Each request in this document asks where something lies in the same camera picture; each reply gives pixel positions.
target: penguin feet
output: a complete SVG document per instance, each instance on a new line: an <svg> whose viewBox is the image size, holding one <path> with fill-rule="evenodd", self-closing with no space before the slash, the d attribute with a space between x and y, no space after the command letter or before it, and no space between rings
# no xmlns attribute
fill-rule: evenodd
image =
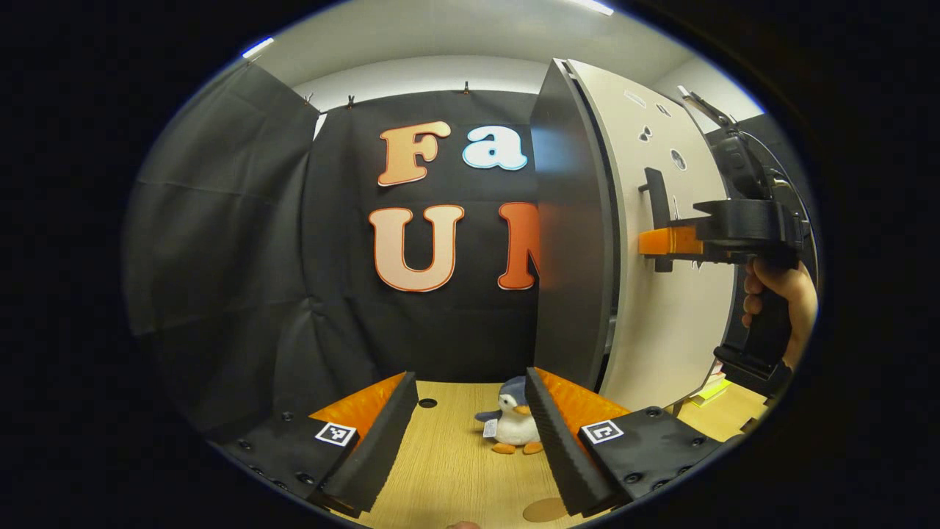
<svg viewBox="0 0 940 529"><path fill-rule="evenodd" d="M530 442L525 447L523 447L523 454L537 454L544 450L541 442Z"/></svg>
<svg viewBox="0 0 940 529"><path fill-rule="evenodd" d="M511 444L505 444L504 442L498 442L493 445L493 451L499 454L515 454L516 447Z"/></svg>

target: white wall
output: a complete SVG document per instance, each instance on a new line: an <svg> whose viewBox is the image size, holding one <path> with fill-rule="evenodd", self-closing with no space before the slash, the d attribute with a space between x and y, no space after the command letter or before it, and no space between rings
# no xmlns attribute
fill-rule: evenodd
<svg viewBox="0 0 940 529"><path fill-rule="evenodd" d="M539 93L548 63L495 56L423 56L387 60L325 75L294 87L310 104L325 112L356 102L435 90L504 90Z"/></svg>
<svg viewBox="0 0 940 529"><path fill-rule="evenodd" d="M712 64L698 57L686 61L679 68L667 73L650 88L679 101L681 95L676 89L677 85L695 92L709 104L738 121L764 113L763 108L737 83ZM693 109L691 114L702 129L702 133L707 134L718 129L718 125L697 110Z"/></svg>

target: round wooden disc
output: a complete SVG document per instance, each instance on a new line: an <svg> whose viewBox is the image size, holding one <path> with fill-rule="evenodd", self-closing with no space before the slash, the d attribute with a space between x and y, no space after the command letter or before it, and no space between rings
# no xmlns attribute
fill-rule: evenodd
<svg viewBox="0 0 940 529"><path fill-rule="evenodd" d="M528 506L523 511L523 518L528 521L553 521L567 515L561 498L545 498Z"/></svg>

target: penguin plush toy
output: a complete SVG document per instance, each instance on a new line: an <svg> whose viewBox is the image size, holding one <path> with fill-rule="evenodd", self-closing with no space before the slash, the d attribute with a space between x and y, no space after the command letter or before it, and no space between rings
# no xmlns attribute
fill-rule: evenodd
<svg viewBox="0 0 940 529"><path fill-rule="evenodd" d="M525 400L525 377L512 378L499 388L499 410L483 411L475 418L482 423L496 420L494 452L514 454L517 446L523 447L523 454L542 450L539 430Z"/></svg>

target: blue letter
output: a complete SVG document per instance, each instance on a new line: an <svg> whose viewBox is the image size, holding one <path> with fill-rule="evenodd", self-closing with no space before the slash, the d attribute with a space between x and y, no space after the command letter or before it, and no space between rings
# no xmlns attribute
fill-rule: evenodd
<svg viewBox="0 0 940 529"><path fill-rule="evenodd" d="M492 140L481 141L492 136ZM488 169L499 166L506 170L519 170L528 163L523 155L523 141L519 134L506 127L479 127L467 135L473 141L463 150L463 161L472 168Z"/></svg>

